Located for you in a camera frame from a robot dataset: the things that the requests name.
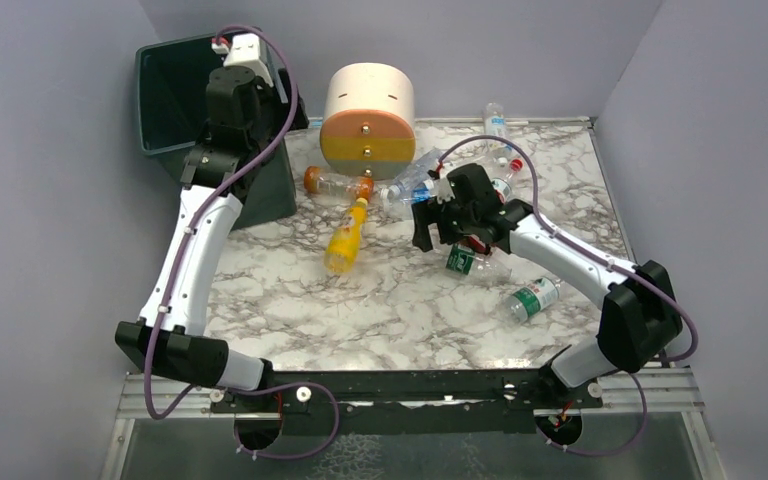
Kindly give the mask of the yellow honey pomelo bottle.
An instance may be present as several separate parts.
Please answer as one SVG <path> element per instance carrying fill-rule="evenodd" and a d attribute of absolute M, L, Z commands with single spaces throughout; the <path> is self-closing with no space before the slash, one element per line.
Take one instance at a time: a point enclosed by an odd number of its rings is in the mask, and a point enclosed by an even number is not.
<path fill-rule="evenodd" d="M 354 266 L 367 220 L 368 200 L 357 198 L 345 211 L 325 250 L 324 266 L 332 274 L 345 274 Z"/>

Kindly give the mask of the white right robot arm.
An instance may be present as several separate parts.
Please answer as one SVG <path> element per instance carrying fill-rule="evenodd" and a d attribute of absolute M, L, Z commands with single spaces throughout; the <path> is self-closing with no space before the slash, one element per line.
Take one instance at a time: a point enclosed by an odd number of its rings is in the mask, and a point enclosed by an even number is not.
<path fill-rule="evenodd" d="M 480 165 L 458 167 L 440 183 L 440 194 L 412 206 L 415 247 L 431 250 L 432 226 L 442 244 L 475 237 L 543 267 L 599 308 L 597 334 L 540 368 L 545 389 L 562 394 L 614 371 L 636 373 L 682 332 L 671 281 L 659 263 L 617 258 L 567 235 L 536 203 L 502 201 Z"/>

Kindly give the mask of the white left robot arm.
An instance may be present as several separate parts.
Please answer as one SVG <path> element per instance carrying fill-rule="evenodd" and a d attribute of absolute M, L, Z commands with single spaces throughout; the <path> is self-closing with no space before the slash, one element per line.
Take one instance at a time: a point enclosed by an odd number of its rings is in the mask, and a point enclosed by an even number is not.
<path fill-rule="evenodd" d="M 269 85 L 252 69 L 233 66 L 210 73 L 206 105 L 207 120 L 185 157 L 177 223 L 158 280 L 137 320 L 118 324 L 115 343 L 148 375 L 254 391 L 269 363 L 206 337 L 207 303 L 226 239 L 244 206 L 264 195 L 257 177 L 273 164 L 300 98 L 285 68 Z"/>

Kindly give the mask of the orange label juice bottle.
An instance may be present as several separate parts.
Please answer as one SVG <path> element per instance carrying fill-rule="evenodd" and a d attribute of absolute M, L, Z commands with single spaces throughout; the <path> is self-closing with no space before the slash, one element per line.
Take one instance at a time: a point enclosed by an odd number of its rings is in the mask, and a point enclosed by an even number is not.
<path fill-rule="evenodd" d="M 368 202 L 374 192 L 374 181 L 369 177 L 346 176 L 318 166 L 305 170 L 303 186 L 312 195 L 350 202 Z"/>

